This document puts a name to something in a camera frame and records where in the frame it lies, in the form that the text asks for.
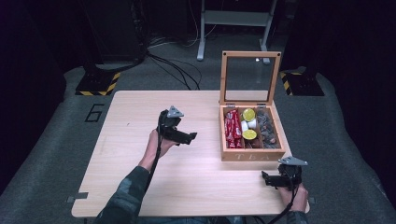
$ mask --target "sleeve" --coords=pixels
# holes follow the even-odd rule
[[[304,212],[288,212],[286,220],[288,224],[308,224],[308,218]]]
[[[136,166],[120,182],[117,191],[93,223],[136,223],[148,179],[149,171]]]

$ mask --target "gray floor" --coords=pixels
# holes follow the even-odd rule
[[[206,41],[205,59],[196,61],[198,43],[190,47],[166,44],[150,48],[152,54],[196,66],[202,74],[201,90],[218,90],[221,51],[260,50],[258,35],[224,35]],[[270,50],[283,50],[277,36]],[[179,63],[195,79],[196,68]],[[107,64],[117,67],[122,64]],[[78,192],[113,94],[77,96],[82,68],[64,74],[67,90],[32,153],[0,197],[0,223],[83,223],[72,217],[68,196]],[[396,213],[384,195],[375,172],[362,160],[349,138],[332,84],[322,75],[323,97],[288,96],[280,77],[275,102],[293,155],[308,161],[304,185],[311,204],[311,223],[394,223]],[[186,90],[150,58],[120,75],[115,91]],[[84,122],[94,104],[103,113],[98,122]],[[248,223],[256,223],[253,217]]]

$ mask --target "hand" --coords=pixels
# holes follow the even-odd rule
[[[280,196],[282,197],[282,202],[287,206],[291,201],[291,191],[288,188],[278,188]],[[295,212],[304,212],[308,202],[308,190],[304,188],[303,184],[295,189],[297,190],[297,195],[294,198],[293,206],[291,207],[290,211]]]
[[[155,155],[157,154],[157,146],[158,146],[158,133],[155,130],[152,130],[149,138],[148,145],[146,147],[145,155],[142,160],[139,162],[139,166],[145,168],[148,171],[151,171],[151,166],[154,163]],[[161,154],[160,157],[166,154],[170,147],[176,145],[176,142],[164,139],[161,143]]]

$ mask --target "wooden box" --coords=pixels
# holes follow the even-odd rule
[[[284,132],[274,104],[280,55],[274,51],[222,52],[219,98],[222,161],[277,161],[285,154],[287,140],[279,135]],[[264,64],[262,59],[270,59],[270,63]],[[248,112],[244,116],[245,110],[254,112],[254,120]],[[228,125],[233,123],[239,123],[239,132],[237,125]],[[252,132],[257,136],[250,139],[248,133]]]

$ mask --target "vr controller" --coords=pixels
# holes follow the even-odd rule
[[[172,105],[169,110],[164,110],[161,112],[158,125],[160,134],[163,136],[163,138],[187,145],[189,145],[190,142],[195,139],[197,133],[183,133],[177,130],[177,125],[181,121],[180,117],[183,116],[184,114]]]
[[[264,178],[267,186],[288,187],[289,190],[292,190],[302,183],[302,166],[308,165],[308,162],[294,157],[287,157],[278,161],[281,163],[277,168],[279,175],[268,175],[262,171],[262,178]]]

